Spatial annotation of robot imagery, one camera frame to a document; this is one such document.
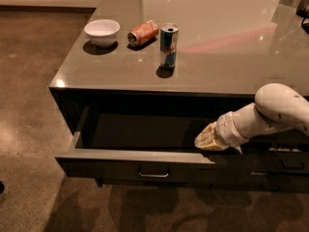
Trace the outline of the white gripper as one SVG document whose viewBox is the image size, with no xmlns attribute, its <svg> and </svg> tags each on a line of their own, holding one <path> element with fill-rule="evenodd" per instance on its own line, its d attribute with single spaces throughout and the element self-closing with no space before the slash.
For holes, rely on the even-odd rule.
<svg viewBox="0 0 309 232">
<path fill-rule="evenodd" d="M 216 122 L 208 124 L 194 141 L 196 148 L 204 151 L 224 151 L 228 147 L 237 148 L 248 139 L 240 133 L 240 122 L 244 121 L 241 111 L 227 112 Z"/>
</svg>

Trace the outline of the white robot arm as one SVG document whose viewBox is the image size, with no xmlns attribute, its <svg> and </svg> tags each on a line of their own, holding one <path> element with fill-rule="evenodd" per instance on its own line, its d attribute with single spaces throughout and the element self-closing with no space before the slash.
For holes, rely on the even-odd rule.
<svg viewBox="0 0 309 232">
<path fill-rule="evenodd" d="M 258 135 L 296 129 L 309 134 L 309 101 L 280 83 L 261 87 L 250 104 L 221 115 L 195 138 L 196 148 L 224 151 L 240 146 Z"/>
</svg>

